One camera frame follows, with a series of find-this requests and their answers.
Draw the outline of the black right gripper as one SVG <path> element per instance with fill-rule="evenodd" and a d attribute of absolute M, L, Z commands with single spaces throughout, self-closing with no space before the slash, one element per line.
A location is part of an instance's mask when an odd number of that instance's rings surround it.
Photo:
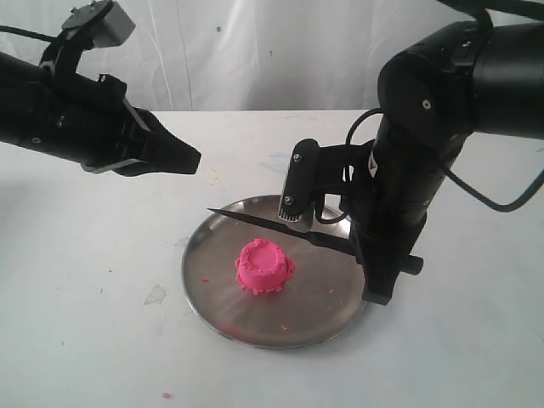
<path fill-rule="evenodd" d="M 362 299 L 387 305 L 400 273 L 418 275 L 422 271 L 423 258 L 411 251 L 427 213 L 380 207 L 376 194 L 364 192 L 348 198 L 348 214 L 353 223 L 350 240 L 365 275 Z"/>

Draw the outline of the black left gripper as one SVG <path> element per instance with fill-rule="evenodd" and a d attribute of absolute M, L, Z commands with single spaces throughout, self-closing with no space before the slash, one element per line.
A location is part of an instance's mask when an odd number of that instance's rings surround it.
<path fill-rule="evenodd" d="M 170 133 L 150 111 L 137 113 L 126 92 L 125 82 L 107 74 L 96 81 L 71 74 L 59 83 L 67 103 L 65 125 L 76 135 L 72 149 L 82 168 L 122 176 L 195 174 L 201 153 Z"/>

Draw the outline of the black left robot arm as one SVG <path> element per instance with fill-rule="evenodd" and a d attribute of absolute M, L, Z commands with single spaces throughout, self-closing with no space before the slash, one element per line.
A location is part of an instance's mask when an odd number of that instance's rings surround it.
<path fill-rule="evenodd" d="M 1 141 L 78 163 L 90 173 L 141 163 L 141 140 L 130 145 L 138 117 L 53 82 L 46 68 L 1 54 Z"/>

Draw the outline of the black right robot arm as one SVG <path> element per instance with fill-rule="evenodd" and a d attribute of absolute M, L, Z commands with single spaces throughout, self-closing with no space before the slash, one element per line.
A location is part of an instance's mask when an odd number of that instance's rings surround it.
<path fill-rule="evenodd" d="M 396 54 L 377 82 L 377 136 L 292 152 L 278 220 L 233 219 L 353 256 L 362 297 L 386 304 L 412 254 L 428 207 L 475 132 L 543 136 L 543 20 L 493 26 L 457 22 Z"/>

